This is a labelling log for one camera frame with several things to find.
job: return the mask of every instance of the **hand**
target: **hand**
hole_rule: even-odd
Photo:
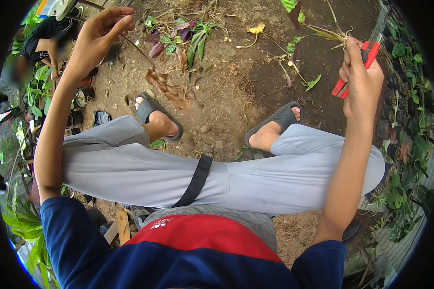
[[[373,124],[376,106],[383,86],[384,74],[376,59],[365,69],[359,40],[347,38],[347,52],[339,76],[349,84],[349,96],[344,100],[344,115],[354,122]]]
[[[86,78],[106,56],[113,43],[119,40],[119,36],[127,36],[127,30],[133,30],[133,12],[134,9],[129,7],[110,7],[87,20],[77,37],[64,74],[76,77],[78,81]]]
[[[51,80],[55,80],[60,77],[60,71],[55,67],[51,72]]]

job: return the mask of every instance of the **foot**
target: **foot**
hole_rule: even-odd
[[[293,107],[291,110],[295,114],[296,120],[299,121],[301,118],[301,110],[298,107]],[[281,126],[279,124],[269,122],[249,138],[249,145],[252,148],[270,152],[272,144],[279,138],[281,133]]]
[[[142,97],[136,98],[135,110],[143,101]],[[148,116],[148,123],[146,126],[154,126],[155,131],[161,132],[160,135],[174,137],[179,133],[179,127],[173,121],[169,119],[164,113],[160,111],[154,111]]]

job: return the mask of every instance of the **black t-shirt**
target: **black t-shirt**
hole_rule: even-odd
[[[55,17],[48,17],[43,20],[32,30],[29,37],[23,44],[21,49],[21,55],[26,57],[31,62],[39,62],[42,59],[48,57],[47,51],[35,52],[39,39],[50,39],[52,37],[57,38],[59,45],[62,46],[70,39],[71,31],[75,29],[75,24],[71,19],[64,18],[61,21],[57,21]]]

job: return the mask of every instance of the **black strap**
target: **black strap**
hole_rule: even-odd
[[[179,199],[172,208],[182,207],[191,205],[192,202],[197,198],[199,193],[204,187],[204,183],[206,182],[206,178],[209,175],[210,165],[212,164],[212,158],[202,154],[199,162],[197,163],[196,170],[194,171],[194,175],[191,178],[191,182],[186,189],[183,196]]]

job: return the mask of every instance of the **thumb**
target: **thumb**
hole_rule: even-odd
[[[119,20],[114,27],[106,34],[106,37],[110,41],[117,41],[118,36],[121,35],[122,32],[127,30],[128,26],[132,23],[132,15],[124,16],[121,20]]]
[[[350,56],[351,66],[354,69],[358,69],[359,67],[365,68],[363,66],[360,48],[357,45],[357,41],[352,37],[347,38],[347,52]]]

